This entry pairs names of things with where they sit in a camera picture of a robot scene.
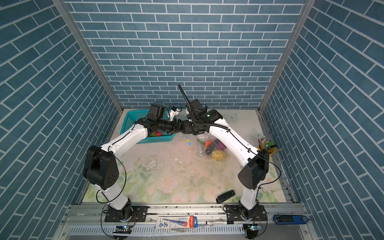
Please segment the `teal plastic basket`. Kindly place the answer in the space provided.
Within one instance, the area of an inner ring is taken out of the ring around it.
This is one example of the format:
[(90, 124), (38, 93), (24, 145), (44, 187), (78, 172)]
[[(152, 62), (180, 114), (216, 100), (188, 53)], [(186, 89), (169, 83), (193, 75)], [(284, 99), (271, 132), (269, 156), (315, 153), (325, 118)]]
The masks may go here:
[[(135, 121), (137, 121), (140, 118), (146, 117), (148, 113), (149, 113), (149, 110), (129, 111), (125, 116), (120, 134), (123, 134), (129, 129), (131, 129)], [(138, 144), (170, 142), (173, 140), (174, 136), (175, 134), (170, 135), (170, 134), (163, 133), (163, 135), (159, 137), (147, 137), (144, 140), (139, 141)]]

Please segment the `clear zip top bag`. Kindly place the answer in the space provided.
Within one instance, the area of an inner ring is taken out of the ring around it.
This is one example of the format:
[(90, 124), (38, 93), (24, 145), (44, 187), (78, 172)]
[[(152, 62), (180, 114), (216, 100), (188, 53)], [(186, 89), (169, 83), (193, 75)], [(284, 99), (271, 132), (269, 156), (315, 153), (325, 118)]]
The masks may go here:
[(223, 161), (228, 157), (227, 147), (212, 134), (204, 133), (196, 136), (184, 134), (184, 137), (197, 157), (212, 161)]

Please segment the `yellow toy lemon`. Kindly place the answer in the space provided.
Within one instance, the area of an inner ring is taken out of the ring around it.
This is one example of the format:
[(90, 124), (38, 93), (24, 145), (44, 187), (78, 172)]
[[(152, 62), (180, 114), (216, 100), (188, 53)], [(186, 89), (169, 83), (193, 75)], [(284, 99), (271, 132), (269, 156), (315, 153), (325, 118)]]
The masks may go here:
[(211, 157), (214, 161), (222, 161), (226, 158), (226, 153), (221, 150), (215, 150), (211, 153)]

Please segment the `orange toy carrot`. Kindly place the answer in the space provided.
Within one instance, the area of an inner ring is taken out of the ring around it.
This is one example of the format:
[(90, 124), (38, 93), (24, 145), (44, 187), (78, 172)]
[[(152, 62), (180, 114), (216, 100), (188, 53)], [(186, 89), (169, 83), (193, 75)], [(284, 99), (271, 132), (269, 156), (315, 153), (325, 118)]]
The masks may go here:
[(205, 147), (206, 148), (209, 147), (212, 143), (213, 143), (213, 141), (206, 141), (205, 142)]

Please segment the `purple toy onion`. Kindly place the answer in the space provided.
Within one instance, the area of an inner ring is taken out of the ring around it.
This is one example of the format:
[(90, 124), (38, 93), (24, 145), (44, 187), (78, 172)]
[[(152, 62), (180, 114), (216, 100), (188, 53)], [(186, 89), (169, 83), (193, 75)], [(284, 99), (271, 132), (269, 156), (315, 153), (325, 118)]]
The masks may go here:
[(227, 147), (222, 143), (222, 142), (218, 142), (217, 143), (217, 149), (220, 150), (220, 151), (224, 151)]

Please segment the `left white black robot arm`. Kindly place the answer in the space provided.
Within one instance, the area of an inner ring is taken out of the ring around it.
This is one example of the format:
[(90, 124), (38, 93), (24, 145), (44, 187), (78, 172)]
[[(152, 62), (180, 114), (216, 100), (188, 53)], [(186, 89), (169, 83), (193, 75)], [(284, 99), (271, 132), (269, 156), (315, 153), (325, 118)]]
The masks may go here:
[(118, 222), (128, 222), (134, 216), (131, 200), (124, 194), (125, 187), (118, 183), (118, 163), (122, 163), (121, 156), (154, 132), (184, 133), (188, 123), (180, 119), (170, 121), (152, 117), (141, 118), (116, 139), (100, 147), (91, 146), (87, 149), (83, 176), (106, 198), (104, 202), (97, 202), (106, 204)]

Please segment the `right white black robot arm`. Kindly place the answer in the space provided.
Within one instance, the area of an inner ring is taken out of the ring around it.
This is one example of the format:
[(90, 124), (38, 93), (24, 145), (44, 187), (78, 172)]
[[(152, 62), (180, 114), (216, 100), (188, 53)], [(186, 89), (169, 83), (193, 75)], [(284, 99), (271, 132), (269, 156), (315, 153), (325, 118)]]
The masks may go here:
[(186, 99), (187, 119), (185, 123), (187, 133), (202, 134), (207, 132), (222, 142), (228, 150), (239, 160), (243, 167), (238, 173), (238, 179), (243, 185), (243, 193), (239, 202), (239, 212), (243, 219), (254, 218), (258, 206), (258, 193), (269, 171), (269, 153), (258, 150), (244, 140), (230, 127), (224, 117), (216, 110), (207, 110), (199, 100)]

